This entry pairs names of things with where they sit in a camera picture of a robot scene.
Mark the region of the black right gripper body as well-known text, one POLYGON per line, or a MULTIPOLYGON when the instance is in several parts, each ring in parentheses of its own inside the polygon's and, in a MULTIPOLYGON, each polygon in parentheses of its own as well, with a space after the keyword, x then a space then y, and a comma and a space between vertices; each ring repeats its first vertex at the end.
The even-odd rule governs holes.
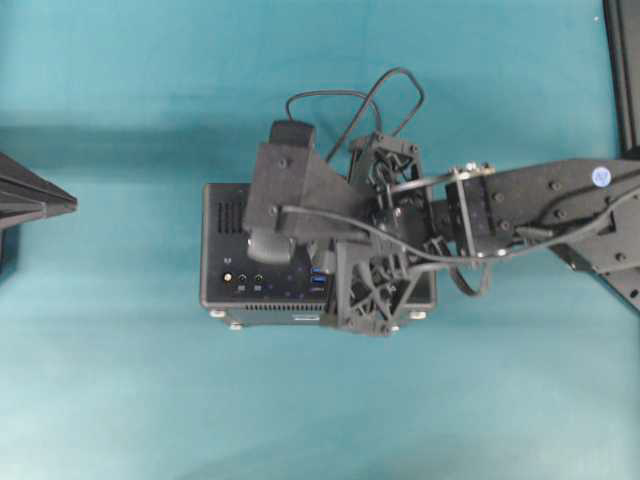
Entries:
POLYGON ((359 186, 367 195, 359 219, 401 240, 428 240, 432 233, 429 194, 425 187, 392 192, 410 181, 419 180, 422 170, 416 164, 362 164, 359 186))

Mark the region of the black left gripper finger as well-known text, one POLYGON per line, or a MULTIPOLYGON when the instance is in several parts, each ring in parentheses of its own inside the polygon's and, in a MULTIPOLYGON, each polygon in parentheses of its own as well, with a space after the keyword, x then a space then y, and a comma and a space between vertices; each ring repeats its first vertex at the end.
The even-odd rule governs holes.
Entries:
POLYGON ((1 154, 1 229, 73 213, 78 201, 57 185, 1 154))

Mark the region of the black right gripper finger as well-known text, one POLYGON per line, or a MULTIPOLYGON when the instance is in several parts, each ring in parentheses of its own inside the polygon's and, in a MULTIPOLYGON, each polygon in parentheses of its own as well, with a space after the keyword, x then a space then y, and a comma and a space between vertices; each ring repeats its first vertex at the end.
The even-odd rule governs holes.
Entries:
POLYGON ((412 194, 421 178, 419 147, 406 140, 373 132, 349 145, 351 163, 347 175, 350 189, 359 200, 378 195, 412 194))
POLYGON ((402 252, 381 254, 371 245, 346 241, 335 243, 335 256, 326 327, 386 337, 426 319, 435 308, 435 263, 412 263, 402 252))

